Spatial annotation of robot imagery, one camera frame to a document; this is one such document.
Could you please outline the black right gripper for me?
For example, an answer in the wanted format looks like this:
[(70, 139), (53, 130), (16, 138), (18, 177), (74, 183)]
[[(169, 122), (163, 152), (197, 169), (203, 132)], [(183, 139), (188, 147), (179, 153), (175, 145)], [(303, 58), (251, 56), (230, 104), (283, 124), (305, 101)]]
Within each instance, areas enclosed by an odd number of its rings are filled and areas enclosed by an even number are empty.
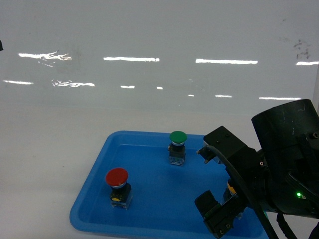
[(237, 194), (220, 204), (210, 190), (198, 196), (194, 203), (204, 224), (217, 239), (221, 239), (233, 228), (235, 218), (246, 208), (246, 201)]

